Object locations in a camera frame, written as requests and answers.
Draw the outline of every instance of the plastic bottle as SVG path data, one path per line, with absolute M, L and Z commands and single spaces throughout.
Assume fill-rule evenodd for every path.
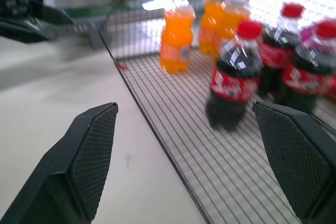
M 286 3 L 281 11 L 276 28 L 266 28 L 259 45 L 259 53 L 264 68 L 261 73 L 258 94 L 263 97 L 268 92 L 276 95 L 281 73 L 301 43 L 298 19 L 304 7 L 299 4 Z
M 327 93 L 336 72 L 336 22 L 321 22 L 314 36 L 298 46 L 282 73 L 275 102 L 311 113 Z
M 262 29 L 261 23 L 243 21 L 237 38 L 222 49 L 206 105 L 211 127 L 223 125 L 231 130 L 243 118 L 263 67 L 257 50 L 257 38 Z
M 220 50 L 235 37 L 239 23 L 249 19 L 249 0 L 231 0 L 223 10 L 223 19 L 220 21 L 215 38 L 214 58 L 218 58 Z
M 198 44 L 203 53 L 214 55 L 215 35 L 218 24 L 224 18 L 223 8 L 229 0 L 204 0 L 205 13 L 201 19 Z
M 164 10 L 164 19 L 166 26 L 162 33 L 160 65 L 169 73 L 186 71 L 193 40 L 194 8 L 188 0 L 173 0 Z

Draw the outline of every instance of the cola bottle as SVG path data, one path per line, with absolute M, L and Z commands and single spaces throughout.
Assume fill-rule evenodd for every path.
M 243 118 L 263 67 L 257 50 L 262 29 L 261 23 L 243 21 L 235 39 L 222 48 L 206 105 L 211 127 L 223 125 L 231 130 Z
M 313 37 L 295 50 L 282 74 L 275 102 L 311 113 L 316 100 L 326 94 L 336 72 L 336 22 L 326 20 Z
M 277 27 L 266 28 L 262 35 L 258 48 L 264 64 L 258 86 L 258 95 L 261 97 L 269 92 L 276 95 L 281 73 L 301 43 L 297 21 L 302 11 L 302 5 L 285 3 Z

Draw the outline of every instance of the white table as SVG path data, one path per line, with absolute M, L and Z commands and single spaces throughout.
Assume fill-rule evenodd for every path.
M 117 102 L 111 165 L 93 223 L 204 223 L 108 53 L 85 44 L 0 38 L 0 217 L 76 115 Z

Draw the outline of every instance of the red bottle cap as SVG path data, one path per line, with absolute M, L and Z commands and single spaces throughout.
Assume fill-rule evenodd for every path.
M 243 39 L 256 39 L 260 36 L 264 25 L 255 21 L 242 21 L 238 26 L 237 35 Z
M 286 3 L 282 9 L 282 16 L 288 18 L 299 18 L 304 10 L 304 6 L 295 3 Z
M 336 20 L 326 20 L 317 26 L 316 35 L 323 39 L 336 38 Z

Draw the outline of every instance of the metal grid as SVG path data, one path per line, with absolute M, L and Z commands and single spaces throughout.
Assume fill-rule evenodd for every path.
M 251 0 L 252 18 L 273 24 L 284 1 L 304 4 L 307 11 L 301 26 L 336 17 L 332 5 L 336 0 Z M 202 0 L 190 2 L 199 19 Z M 145 10 L 111 16 L 108 29 L 112 38 L 107 44 L 122 78 L 206 222 L 299 223 L 269 166 L 251 103 L 235 132 L 209 126 L 205 103 L 214 63 L 197 50 L 198 19 L 193 26 L 196 49 L 188 71 L 170 75 L 161 70 L 158 51 L 165 24 L 163 3 L 154 0 L 143 5 Z M 315 115 L 336 139 L 336 107 L 321 100 Z

